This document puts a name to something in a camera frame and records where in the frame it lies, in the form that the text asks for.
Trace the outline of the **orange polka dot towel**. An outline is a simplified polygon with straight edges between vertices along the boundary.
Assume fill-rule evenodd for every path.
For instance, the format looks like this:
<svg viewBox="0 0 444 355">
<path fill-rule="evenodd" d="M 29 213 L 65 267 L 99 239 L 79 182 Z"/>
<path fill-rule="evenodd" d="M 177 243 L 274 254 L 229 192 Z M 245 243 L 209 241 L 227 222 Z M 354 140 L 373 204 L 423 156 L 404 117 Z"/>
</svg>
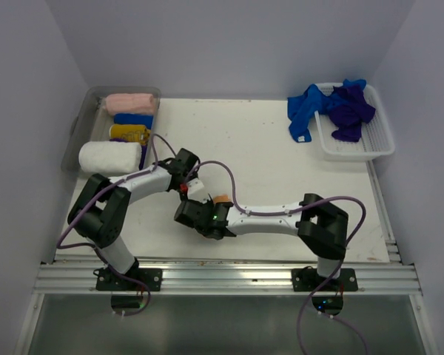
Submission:
<svg viewBox="0 0 444 355">
<path fill-rule="evenodd" d="M 228 195 L 218 195 L 213 197 L 212 200 L 214 203 L 228 203 L 232 201 Z"/>
</svg>

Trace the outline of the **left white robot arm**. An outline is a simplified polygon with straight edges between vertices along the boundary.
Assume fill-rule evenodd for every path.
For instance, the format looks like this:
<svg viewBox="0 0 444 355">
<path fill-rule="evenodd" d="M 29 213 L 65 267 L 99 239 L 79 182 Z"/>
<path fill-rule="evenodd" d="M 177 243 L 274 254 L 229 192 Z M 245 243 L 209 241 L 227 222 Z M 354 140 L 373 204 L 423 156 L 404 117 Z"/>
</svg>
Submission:
<svg viewBox="0 0 444 355">
<path fill-rule="evenodd" d="M 121 237 L 128 207 L 153 194 L 178 191 L 187 177 L 197 176 L 193 168 L 200 162 L 194 153 L 180 149 L 175 157 L 139 172 L 91 175 L 68 214 L 63 235 L 75 230 L 114 271 L 113 282 L 122 290 L 133 289 L 139 281 L 138 261 Z"/>
</svg>

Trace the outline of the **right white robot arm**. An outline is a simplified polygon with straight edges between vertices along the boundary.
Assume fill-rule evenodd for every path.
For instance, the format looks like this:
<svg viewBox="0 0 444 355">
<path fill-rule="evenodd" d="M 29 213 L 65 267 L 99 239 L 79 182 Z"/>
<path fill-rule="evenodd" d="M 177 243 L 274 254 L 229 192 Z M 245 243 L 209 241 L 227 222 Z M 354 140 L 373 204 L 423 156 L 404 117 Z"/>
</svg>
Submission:
<svg viewBox="0 0 444 355">
<path fill-rule="evenodd" d="M 206 238 L 221 240 L 245 234 L 285 234 L 299 237 L 317 256 L 314 280 L 323 290 L 332 290 L 341 281 L 338 270 L 346 256 L 349 215 L 316 194 L 306 194 L 299 203 L 281 206 L 237 208 L 233 202 L 200 202 L 184 198 L 174 221 L 196 230 Z"/>
</svg>

